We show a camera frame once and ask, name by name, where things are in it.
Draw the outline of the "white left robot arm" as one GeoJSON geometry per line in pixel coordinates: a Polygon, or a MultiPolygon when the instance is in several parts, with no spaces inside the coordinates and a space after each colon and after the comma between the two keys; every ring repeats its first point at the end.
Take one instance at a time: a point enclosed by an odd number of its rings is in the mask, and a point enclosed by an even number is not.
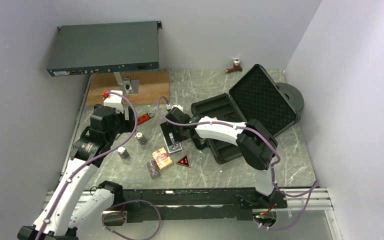
{"type": "Polygon", "coordinates": [[[86,184],[97,172],[112,148],[118,134],[129,133],[130,140],[137,130],[138,114],[133,106],[126,110],[121,104],[97,104],[90,125],[74,143],[62,179],[50,201],[33,222],[22,226],[19,240],[77,240],[79,231],[88,221],[106,209],[117,210],[125,200],[122,185],[104,181],[92,197],[76,208],[86,184]]]}

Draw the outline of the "black poker set case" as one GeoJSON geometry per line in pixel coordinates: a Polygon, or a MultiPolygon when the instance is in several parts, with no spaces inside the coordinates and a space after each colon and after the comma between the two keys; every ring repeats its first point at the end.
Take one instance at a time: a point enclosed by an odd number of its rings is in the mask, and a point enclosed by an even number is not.
{"type": "Polygon", "coordinates": [[[260,64],[248,70],[228,93],[192,103],[191,112],[234,123],[256,119],[274,137],[301,118],[301,112],[295,109],[260,64]]]}

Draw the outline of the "blue playing card deck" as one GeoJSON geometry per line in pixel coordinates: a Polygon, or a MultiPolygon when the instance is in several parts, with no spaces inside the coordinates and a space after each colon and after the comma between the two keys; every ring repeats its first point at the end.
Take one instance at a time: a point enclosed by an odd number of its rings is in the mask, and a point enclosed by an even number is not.
{"type": "Polygon", "coordinates": [[[167,151],[169,154],[181,152],[183,150],[183,147],[180,142],[174,142],[171,145],[167,146],[167,151]]]}

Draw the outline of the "blue 10 chip stack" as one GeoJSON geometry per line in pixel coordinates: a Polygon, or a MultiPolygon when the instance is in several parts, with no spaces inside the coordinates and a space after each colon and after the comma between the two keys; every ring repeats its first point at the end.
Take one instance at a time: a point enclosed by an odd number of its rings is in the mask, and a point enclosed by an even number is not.
{"type": "Polygon", "coordinates": [[[144,133],[141,131],[137,131],[135,133],[135,139],[140,145],[145,145],[148,142],[148,139],[145,137],[144,133]]]}

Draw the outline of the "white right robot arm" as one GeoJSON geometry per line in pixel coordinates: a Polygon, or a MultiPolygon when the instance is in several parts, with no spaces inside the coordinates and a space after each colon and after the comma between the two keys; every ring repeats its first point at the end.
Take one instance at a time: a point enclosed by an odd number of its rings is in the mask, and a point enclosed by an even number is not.
{"type": "Polygon", "coordinates": [[[186,122],[176,122],[168,114],[158,111],[169,124],[190,131],[190,137],[213,139],[235,145],[246,163],[255,169],[256,203],[267,208],[275,201],[275,174],[272,159],[280,159],[278,143],[268,130],[256,119],[248,122],[216,120],[209,116],[194,116],[186,122]]]}

